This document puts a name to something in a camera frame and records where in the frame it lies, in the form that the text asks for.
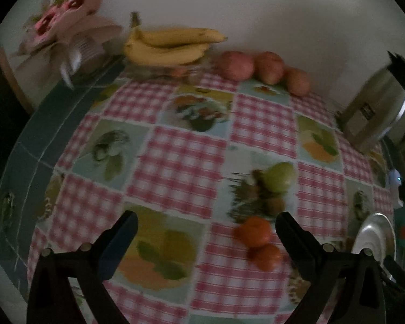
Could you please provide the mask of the middle red apple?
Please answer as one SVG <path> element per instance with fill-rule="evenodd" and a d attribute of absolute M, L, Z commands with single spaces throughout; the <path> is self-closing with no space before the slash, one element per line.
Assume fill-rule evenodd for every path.
<path fill-rule="evenodd" d="M 273 52 L 266 51 L 255 56 L 257 78 L 266 85 L 278 84 L 285 73 L 285 62 Z"/>

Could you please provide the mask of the yellow banana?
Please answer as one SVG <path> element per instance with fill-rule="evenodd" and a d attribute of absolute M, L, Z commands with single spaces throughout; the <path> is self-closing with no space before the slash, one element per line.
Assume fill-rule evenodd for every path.
<path fill-rule="evenodd" d="M 169 28 L 156 31 L 141 30 L 141 19 L 138 12 L 131 13 L 131 27 L 136 27 L 138 37 L 147 45 L 161 48 L 182 45 L 213 44 L 225 42 L 227 37 L 215 29 L 207 28 Z"/>
<path fill-rule="evenodd" d="M 179 66 L 187 65 L 204 57 L 209 44 L 184 45 L 173 48 L 154 47 L 145 44 L 139 30 L 131 31 L 123 46 L 127 59 L 137 65 Z"/>

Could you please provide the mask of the orange tangerine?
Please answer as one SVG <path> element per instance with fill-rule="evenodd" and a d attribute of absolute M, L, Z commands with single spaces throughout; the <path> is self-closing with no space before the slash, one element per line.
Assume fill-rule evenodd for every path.
<path fill-rule="evenodd" d="M 282 263 L 282 253 L 274 244 L 266 244 L 253 251 L 252 262 L 264 272 L 273 271 Z"/>
<path fill-rule="evenodd" d="M 263 247 L 271 240 L 271 225 L 262 217 L 252 216 L 234 229 L 233 236 L 247 248 Z"/>

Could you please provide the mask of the lower yellow banana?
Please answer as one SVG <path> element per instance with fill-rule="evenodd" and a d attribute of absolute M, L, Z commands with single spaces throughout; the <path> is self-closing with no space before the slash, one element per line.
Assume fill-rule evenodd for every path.
<path fill-rule="evenodd" d="M 145 44 L 139 30 L 131 31 L 123 46 L 127 59 L 137 65 L 179 66 L 187 65 L 204 57 L 209 44 L 184 45 L 173 48 L 154 47 Z"/>

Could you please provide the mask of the upper yellow banana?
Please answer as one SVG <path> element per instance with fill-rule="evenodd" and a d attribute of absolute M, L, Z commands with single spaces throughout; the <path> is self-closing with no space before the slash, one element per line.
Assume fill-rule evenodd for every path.
<path fill-rule="evenodd" d="M 141 30 L 141 19 L 138 12 L 131 13 L 131 27 L 136 27 L 138 37 L 147 45 L 161 48 L 182 45 L 213 44 L 225 42 L 227 37 L 215 29 L 207 28 L 169 28 L 156 31 Z"/>

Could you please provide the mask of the red apple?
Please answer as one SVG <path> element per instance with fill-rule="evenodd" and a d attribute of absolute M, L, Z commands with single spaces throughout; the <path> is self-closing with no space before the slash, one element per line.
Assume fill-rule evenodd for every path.
<path fill-rule="evenodd" d="M 285 73 L 285 62 L 273 52 L 266 51 L 255 56 L 257 78 L 266 85 L 278 84 Z"/>
<path fill-rule="evenodd" d="M 311 90 L 309 75 L 294 67 L 285 70 L 284 83 L 288 92 L 296 97 L 306 96 Z"/>
<path fill-rule="evenodd" d="M 245 81 L 255 72 L 255 62 L 252 56 L 239 51 L 224 51 L 214 61 L 217 73 L 228 80 Z"/>

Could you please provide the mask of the left red apple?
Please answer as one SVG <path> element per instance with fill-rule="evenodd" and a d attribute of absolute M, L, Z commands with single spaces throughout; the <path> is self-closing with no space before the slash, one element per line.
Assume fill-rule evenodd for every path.
<path fill-rule="evenodd" d="M 224 51 L 214 61 L 217 73 L 228 80 L 245 81 L 255 72 L 255 62 L 252 56 L 239 51 Z"/>

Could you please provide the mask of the stainless steel round plate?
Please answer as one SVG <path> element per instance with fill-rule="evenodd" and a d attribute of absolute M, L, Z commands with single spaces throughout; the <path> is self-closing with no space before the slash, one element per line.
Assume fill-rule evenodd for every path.
<path fill-rule="evenodd" d="M 370 214 L 362 223 L 351 252 L 359 254 L 363 249 L 370 249 L 374 259 L 379 262 L 390 280 L 394 278 L 383 265 L 386 256 L 396 258 L 397 248 L 392 224 L 386 215 L 376 212 Z"/>

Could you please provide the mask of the white power strip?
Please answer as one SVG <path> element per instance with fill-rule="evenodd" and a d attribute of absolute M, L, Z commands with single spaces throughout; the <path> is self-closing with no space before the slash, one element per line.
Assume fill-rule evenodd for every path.
<path fill-rule="evenodd" d="M 389 188 L 392 194 L 399 192 L 399 186 L 402 183 L 401 175 L 397 169 L 389 171 Z"/>

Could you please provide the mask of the glass fruit bowl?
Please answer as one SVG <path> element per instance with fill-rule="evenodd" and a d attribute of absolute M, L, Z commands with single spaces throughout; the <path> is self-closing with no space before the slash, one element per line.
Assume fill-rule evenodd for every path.
<path fill-rule="evenodd" d="M 211 64 L 207 58 L 202 58 L 191 64 L 175 66 L 148 66 L 126 62 L 120 76 L 138 80 L 173 79 L 191 81 L 201 77 L 210 66 Z"/>

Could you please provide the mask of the stainless steel thermos jug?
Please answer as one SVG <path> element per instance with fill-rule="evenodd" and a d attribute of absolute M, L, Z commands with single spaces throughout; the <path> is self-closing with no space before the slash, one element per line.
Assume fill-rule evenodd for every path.
<path fill-rule="evenodd" d="M 336 122 L 352 147 L 365 154 L 404 114 L 405 58 L 389 53 L 389 63 L 364 83 Z"/>

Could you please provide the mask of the checkered fruit-print tablecloth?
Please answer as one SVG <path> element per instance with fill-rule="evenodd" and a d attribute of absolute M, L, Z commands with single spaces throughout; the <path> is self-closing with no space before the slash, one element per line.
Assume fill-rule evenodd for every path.
<path fill-rule="evenodd" d="M 206 73 L 193 86 L 121 77 L 58 84 L 29 120 L 0 183 L 0 264 L 28 301 L 41 252 L 73 252 L 131 210 L 139 229 L 104 282 L 127 323 L 285 323 L 305 295 L 278 239 L 281 211 L 346 250 L 367 214 L 392 219 L 381 150 L 358 153 L 323 99 Z M 291 162 L 287 192 L 263 173 Z M 264 272 L 234 239 L 269 221 L 282 263 Z"/>

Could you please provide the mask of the pink paper flower bouquet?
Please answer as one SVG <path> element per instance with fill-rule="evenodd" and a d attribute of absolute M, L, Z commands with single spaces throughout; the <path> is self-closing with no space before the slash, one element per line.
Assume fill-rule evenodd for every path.
<path fill-rule="evenodd" d="M 104 44 L 122 27 L 97 14 L 102 0 L 45 0 L 42 13 L 25 25 L 15 57 L 25 57 L 16 74 L 44 85 L 60 76 L 73 88 L 72 77 L 93 72 L 107 58 Z"/>

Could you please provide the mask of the right red apple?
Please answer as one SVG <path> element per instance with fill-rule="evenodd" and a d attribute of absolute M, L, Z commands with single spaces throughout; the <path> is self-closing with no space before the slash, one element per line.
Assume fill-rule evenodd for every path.
<path fill-rule="evenodd" d="M 309 75 L 294 67 L 285 70 L 284 83 L 288 92 L 296 97 L 306 96 L 311 90 Z"/>

